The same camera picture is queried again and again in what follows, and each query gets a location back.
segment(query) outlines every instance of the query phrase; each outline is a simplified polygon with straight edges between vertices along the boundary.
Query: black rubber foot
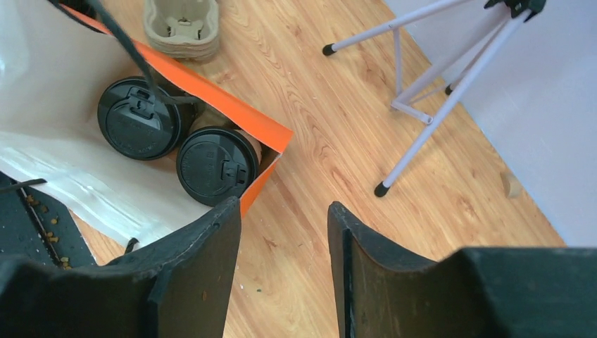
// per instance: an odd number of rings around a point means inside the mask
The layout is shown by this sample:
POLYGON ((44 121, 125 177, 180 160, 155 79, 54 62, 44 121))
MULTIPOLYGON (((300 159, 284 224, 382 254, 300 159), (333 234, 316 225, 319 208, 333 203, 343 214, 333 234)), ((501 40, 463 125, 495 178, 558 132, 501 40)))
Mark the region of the black rubber foot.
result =
POLYGON ((336 53, 336 51, 332 49, 332 45, 333 45, 333 44, 326 44, 326 45, 323 47, 323 50, 322 50, 322 52, 323 52, 323 55, 325 55, 325 56, 330 56, 330 55, 332 55, 333 53, 336 53))
POLYGON ((388 190, 390 190, 390 188, 386 188, 384 187, 384 183, 381 182, 377 185, 377 187, 375 187, 375 196, 377 197, 383 197, 386 196, 386 194, 388 193, 388 190))

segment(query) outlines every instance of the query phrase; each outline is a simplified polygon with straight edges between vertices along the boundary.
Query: floor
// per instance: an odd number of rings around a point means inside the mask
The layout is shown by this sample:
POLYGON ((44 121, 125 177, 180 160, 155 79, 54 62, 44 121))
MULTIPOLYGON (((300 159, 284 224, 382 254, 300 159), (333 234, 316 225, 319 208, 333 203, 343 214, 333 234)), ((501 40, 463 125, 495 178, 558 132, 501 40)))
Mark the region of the floor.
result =
MULTIPOLYGON (((104 2, 145 41, 143 0, 104 2)), ((338 337, 326 238, 334 200, 434 259, 465 245, 564 245, 528 195, 504 197, 506 166, 461 106, 388 195, 373 196, 422 123, 389 109, 391 35, 329 58, 321 48, 391 19, 383 0, 219 2, 221 52, 191 66, 296 133, 244 219, 225 337, 338 337)), ((403 36, 405 81, 412 82, 428 62, 403 36)), ((432 112, 444 100, 436 94, 417 107, 432 112)), ((100 263, 122 253, 82 227, 100 263)))

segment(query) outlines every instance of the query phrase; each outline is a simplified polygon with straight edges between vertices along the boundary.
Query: black plastic lid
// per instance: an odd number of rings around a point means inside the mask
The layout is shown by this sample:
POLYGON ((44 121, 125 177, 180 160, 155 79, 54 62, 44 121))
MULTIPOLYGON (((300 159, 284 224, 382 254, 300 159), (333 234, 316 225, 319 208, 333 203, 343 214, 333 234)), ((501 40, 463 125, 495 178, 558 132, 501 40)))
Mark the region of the black plastic lid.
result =
MULTIPOLYGON (((174 86, 159 86, 164 95, 182 96, 174 86)), ((121 154, 153 160, 170 153, 186 136, 182 113, 194 114, 192 105, 165 105, 151 93, 142 77, 127 77, 102 94, 98 106, 100 130, 121 154)))
POLYGON ((191 197, 215 206, 240 197, 257 178, 258 157, 251 143, 234 130, 205 127, 195 131, 178 153, 178 178, 191 197))

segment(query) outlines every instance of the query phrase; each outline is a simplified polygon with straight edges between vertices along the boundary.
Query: white wall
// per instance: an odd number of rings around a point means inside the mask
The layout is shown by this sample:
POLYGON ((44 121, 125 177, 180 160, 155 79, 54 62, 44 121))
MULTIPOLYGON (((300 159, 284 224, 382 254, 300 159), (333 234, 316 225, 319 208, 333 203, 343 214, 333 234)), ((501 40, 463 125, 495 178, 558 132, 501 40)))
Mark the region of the white wall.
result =
MULTIPOLYGON (((435 0, 386 1, 403 15, 435 0)), ((485 3, 471 1, 407 30, 430 61, 437 61, 483 20, 485 3)), ((597 246, 596 18, 595 0, 548 0, 462 100, 570 246, 597 246)), ((463 66, 460 62, 444 78, 463 66)))

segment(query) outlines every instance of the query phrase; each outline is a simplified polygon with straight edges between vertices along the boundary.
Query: tripod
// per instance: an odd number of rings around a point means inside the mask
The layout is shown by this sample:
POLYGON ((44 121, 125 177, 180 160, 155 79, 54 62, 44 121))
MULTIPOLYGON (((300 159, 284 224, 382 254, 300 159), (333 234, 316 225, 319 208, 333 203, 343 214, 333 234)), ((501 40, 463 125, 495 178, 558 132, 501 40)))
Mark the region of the tripod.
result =
POLYGON ((425 123, 427 126, 413 142, 410 148, 402 156, 394 169, 389 173, 385 180, 375 188, 375 196, 383 197, 388 192, 392 184, 398 179, 398 176, 404 171, 409 162, 415 157, 416 153, 423 147, 425 142, 431 137, 435 129, 441 124, 446 116, 452 111, 463 94, 471 86, 472 82, 479 76, 481 71, 489 64, 497 51, 502 47, 508 38, 525 22, 536 14, 540 13, 546 0, 489 0, 484 8, 492 8, 489 17, 478 27, 471 30, 471 35, 443 60, 435 63, 423 75, 414 81, 406 89, 402 89, 402 71, 401 71, 401 48, 400 33, 398 29, 404 25, 416 20, 426 18, 440 11, 446 10, 465 2, 472 0, 439 0, 426 7, 418 9, 383 23, 370 30, 361 32, 334 44, 328 44, 323 47, 323 54, 330 56, 338 50, 357 44, 366 39, 370 39, 385 32, 394 32, 394 48, 396 51, 396 98, 391 102, 391 107, 407 113, 414 118, 425 123), (465 69, 445 87, 445 93, 449 95, 443 106, 434 116, 427 115, 412 107, 413 103, 424 99, 425 97, 444 89, 436 88, 428 94, 415 98, 423 89, 430 85, 440 74, 453 65, 458 59, 463 57, 471 48, 489 37, 487 43, 468 63, 465 69))

